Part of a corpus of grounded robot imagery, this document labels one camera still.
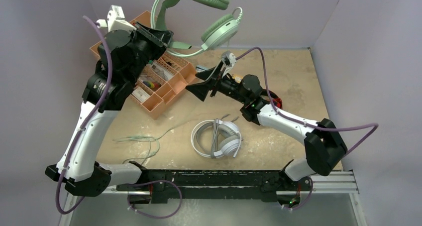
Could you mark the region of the mint green headphones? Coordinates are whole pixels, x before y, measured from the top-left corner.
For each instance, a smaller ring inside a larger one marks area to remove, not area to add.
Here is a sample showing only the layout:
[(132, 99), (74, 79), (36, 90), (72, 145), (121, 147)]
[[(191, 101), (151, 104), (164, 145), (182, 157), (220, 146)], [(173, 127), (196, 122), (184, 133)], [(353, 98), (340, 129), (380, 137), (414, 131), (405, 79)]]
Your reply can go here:
[[(177, 5), (179, 1), (180, 0), (155, 0), (151, 10), (151, 26), (155, 29), (166, 30), (166, 10)], [(230, 3), (230, 0), (192, 1), (220, 10), (226, 10)], [(243, 10), (241, 7), (236, 7), (235, 10), (239, 10), (239, 15), (237, 17), (233, 16), (233, 12), (226, 14), (220, 17), (204, 31), (204, 33), (201, 35), (202, 45), (198, 51), (189, 54), (178, 52), (178, 49), (190, 49), (192, 45), (173, 40), (170, 43), (170, 49), (167, 50), (167, 53), (182, 58), (193, 57), (208, 50), (217, 49), (224, 43), (228, 43), (230, 39), (238, 32), (239, 24), (243, 15)]]

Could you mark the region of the white over-ear headphones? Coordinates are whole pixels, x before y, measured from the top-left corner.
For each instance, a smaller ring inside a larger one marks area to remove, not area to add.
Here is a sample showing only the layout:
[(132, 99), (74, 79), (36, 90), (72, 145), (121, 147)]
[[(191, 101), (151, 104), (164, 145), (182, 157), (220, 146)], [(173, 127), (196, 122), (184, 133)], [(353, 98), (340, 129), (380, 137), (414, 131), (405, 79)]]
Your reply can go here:
[[(209, 153), (204, 153), (200, 137), (207, 129), (212, 130), (211, 148)], [(242, 135), (234, 120), (224, 121), (217, 118), (199, 122), (191, 132), (190, 141), (194, 151), (204, 158), (235, 158), (241, 148)]]

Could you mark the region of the red black headphones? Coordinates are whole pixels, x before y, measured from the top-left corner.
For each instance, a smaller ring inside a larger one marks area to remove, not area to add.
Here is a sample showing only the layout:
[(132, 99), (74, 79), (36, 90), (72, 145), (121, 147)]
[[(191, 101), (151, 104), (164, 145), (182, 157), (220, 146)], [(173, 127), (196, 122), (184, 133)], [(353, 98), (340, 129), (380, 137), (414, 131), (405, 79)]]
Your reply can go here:
[(263, 89), (260, 96), (264, 98), (266, 101), (271, 100), (276, 107), (283, 109), (282, 99), (273, 91), (271, 90), (267, 91), (266, 89)]

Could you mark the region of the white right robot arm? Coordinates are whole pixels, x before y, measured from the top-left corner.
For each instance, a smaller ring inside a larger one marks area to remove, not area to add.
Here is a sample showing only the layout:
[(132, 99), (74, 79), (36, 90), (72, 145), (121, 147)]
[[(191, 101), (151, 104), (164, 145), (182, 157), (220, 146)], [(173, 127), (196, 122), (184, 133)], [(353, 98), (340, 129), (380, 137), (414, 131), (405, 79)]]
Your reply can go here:
[(259, 78), (245, 75), (238, 83), (220, 72), (223, 63), (199, 72), (200, 83), (187, 85), (187, 91), (204, 101), (220, 92), (243, 104), (240, 112), (248, 121), (256, 125), (275, 129), (300, 142), (305, 148), (305, 157), (289, 163), (280, 175), (280, 185), (287, 190), (298, 185), (299, 180), (318, 174), (327, 176), (346, 155), (346, 145), (329, 119), (314, 121), (301, 118), (275, 107), (271, 99), (264, 99)]

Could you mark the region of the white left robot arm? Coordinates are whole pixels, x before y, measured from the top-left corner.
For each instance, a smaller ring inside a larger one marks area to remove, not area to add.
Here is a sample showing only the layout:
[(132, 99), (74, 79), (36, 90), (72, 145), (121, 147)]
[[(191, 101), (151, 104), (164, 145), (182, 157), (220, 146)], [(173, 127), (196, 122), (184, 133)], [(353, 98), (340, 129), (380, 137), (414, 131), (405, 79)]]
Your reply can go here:
[(138, 163), (101, 164), (96, 160), (106, 132), (132, 94), (145, 66), (167, 50), (170, 30), (136, 23), (131, 30), (101, 35), (95, 73), (84, 89), (80, 118), (61, 160), (46, 175), (74, 196), (95, 197), (108, 186), (130, 184), (141, 191), (148, 177)]

